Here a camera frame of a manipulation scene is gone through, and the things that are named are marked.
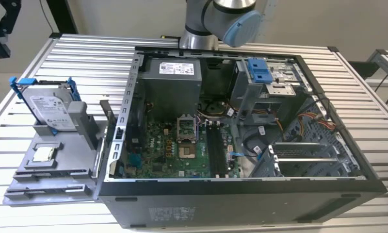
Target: wire bundle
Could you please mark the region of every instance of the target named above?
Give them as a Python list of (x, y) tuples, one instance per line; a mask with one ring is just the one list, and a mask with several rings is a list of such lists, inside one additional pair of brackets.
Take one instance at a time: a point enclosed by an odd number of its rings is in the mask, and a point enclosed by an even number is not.
[(311, 119), (314, 119), (319, 124), (322, 124), (328, 130), (335, 130), (335, 128), (336, 128), (336, 125), (335, 125), (335, 123), (332, 123), (332, 122), (328, 122), (328, 121), (326, 121), (326, 120), (323, 120), (323, 119), (316, 119), (316, 117), (318, 117), (318, 114), (316, 113), (300, 113), (299, 115), (298, 115), (299, 117), (300, 117), (300, 122), (299, 122), (299, 124), (300, 124), (300, 126), (302, 126), (302, 134), (303, 134), (303, 122), (302, 122), (302, 117), (310, 117)]

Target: side panel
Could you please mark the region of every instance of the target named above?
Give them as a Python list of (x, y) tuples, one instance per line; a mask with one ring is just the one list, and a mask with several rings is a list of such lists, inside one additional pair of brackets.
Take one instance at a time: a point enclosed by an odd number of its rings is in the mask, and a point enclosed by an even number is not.
[[(319, 214), (324, 221), (371, 194), (294, 193), (100, 197), (123, 228), (283, 224)], [(331, 208), (342, 207), (334, 212)]]

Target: gray wall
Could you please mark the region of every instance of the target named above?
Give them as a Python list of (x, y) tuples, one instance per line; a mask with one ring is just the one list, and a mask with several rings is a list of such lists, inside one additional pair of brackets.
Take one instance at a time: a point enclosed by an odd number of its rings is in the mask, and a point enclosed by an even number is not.
[(279, 0), (260, 41), (336, 46), (348, 60), (388, 50), (388, 0)]
[[(58, 30), (52, 14), (46, 1), (43, 7), (48, 15), (54, 28)], [(0, 5), (0, 19), (4, 15)], [(0, 73), (23, 73), (28, 64), (34, 60), (46, 40), (51, 35), (51, 28), (44, 19), (39, 0), (22, 1), (22, 10), (14, 29), (8, 37), (8, 47), (12, 51), (11, 58), (0, 59)]]

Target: sticker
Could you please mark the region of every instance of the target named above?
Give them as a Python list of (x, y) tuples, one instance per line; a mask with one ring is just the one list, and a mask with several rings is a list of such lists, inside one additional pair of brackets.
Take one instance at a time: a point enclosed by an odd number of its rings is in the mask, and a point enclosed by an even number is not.
[(283, 78), (283, 74), (280, 74), (279, 72), (274, 72), (272, 73), (272, 75), (274, 75), (274, 78)]
[(235, 110), (232, 108), (230, 108), (230, 110), (227, 111), (227, 115), (231, 117), (235, 113)]
[(35, 109), (47, 125), (60, 131), (75, 131), (76, 127), (67, 113), (64, 101), (55, 96), (32, 96)]
[(195, 75), (195, 65), (192, 63), (162, 62), (160, 74)]
[(259, 133), (260, 135), (266, 135), (266, 130), (264, 130), (264, 126), (259, 126)]
[(255, 146), (254, 151), (256, 152), (256, 154), (260, 154), (262, 153), (260, 147), (259, 146)]
[(152, 221), (191, 221), (195, 217), (195, 207), (150, 207)]
[(259, 98), (263, 98), (263, 99), (266, 99), (266, 98), (270, 98), (270, 93), (260, 93), (260, 96), (259, 96)]

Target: chip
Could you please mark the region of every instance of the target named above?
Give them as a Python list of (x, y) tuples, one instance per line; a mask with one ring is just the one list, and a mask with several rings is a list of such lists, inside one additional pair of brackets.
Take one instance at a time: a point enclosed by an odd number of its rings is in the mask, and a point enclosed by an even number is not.
[(154, 165), (152, 166), (152, 171), (154, 172), (162, 172), (163, 171), (163, 165)]

